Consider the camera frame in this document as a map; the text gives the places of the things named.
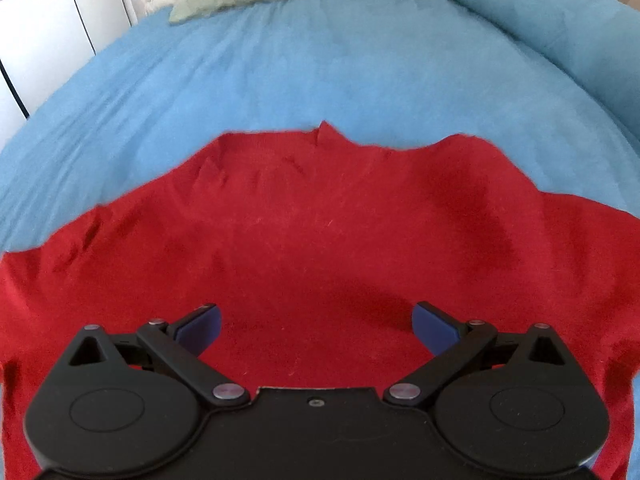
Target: white wardrobe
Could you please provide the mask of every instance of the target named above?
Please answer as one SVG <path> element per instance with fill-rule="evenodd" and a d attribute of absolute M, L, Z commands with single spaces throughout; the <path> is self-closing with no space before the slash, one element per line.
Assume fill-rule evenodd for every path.
<path fill-rule="evenodd" d="M 130 25 L 123 0 L 0 0 L 0 149 Z"/>

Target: blue bed sheet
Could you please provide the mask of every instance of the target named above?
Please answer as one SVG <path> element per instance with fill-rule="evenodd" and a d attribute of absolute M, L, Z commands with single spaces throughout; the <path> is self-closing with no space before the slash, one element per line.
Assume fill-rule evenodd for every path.
<path fill-rule="evenodd" d="M 0 251 L 42 244 L 224 131 L 322 120 L 393 148 L 475 134 L 540 189 L 640 217 L 625 121 L 454 0 L 295 0 L 179 26 L 168 13 L 91 60 L 0 152 Z"/>

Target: red fabric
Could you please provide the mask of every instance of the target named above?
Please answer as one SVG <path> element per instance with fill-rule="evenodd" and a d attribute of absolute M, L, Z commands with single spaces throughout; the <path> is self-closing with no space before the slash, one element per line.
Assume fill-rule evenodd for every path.
<path fill-rule="evenodd" d="M 83 325 L 131 332 L 207 301 L 203 359 L 257 386 L 391 384 L 428 352 L 410 312 L 524 332 L 551 323 L 612 420 L 597 464 L 624 478 L 640 362 L 640 221 L 539 192 L 499 150 L 452 136 L 396 152 L 311 133 L 228 134 L 0 265 L 7 480 L 37 472 L 22 417 Z"/>

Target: screw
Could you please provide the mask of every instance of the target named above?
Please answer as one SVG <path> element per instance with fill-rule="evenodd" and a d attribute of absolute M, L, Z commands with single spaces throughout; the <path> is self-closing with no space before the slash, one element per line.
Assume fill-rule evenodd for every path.
<path fill-rule="evenodd" d="M 213 396 L 220 400 L 236 400 L 244 395 L 244 388 L 240 384 L 223 383 L 213 388 Z"/>
<path fill-rule="evenodd" d="M 398 383 L 389 388 L 389 393 L 394 399 L 414 400 L 420 395 L 420 387 L 411 383 Z"/>

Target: blue gripper pad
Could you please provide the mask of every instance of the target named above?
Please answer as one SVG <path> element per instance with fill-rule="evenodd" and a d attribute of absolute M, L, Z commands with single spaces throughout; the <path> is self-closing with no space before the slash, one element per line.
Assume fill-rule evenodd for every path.
<path fill-rule="evenodd" d="M 414 306 L 411 324 L 415 336 L 434 355 L 439 355 L 460 341 L 458 328 L 445 322 L 419 304 Z"/>
<path fill-rule="evenodd" d="M 195 356 L 202 354 L 220 335 L 222 314 L 220 309 L 203 307 L 201 313 L 181 326 L 175 333 L 175 341 Z"/>

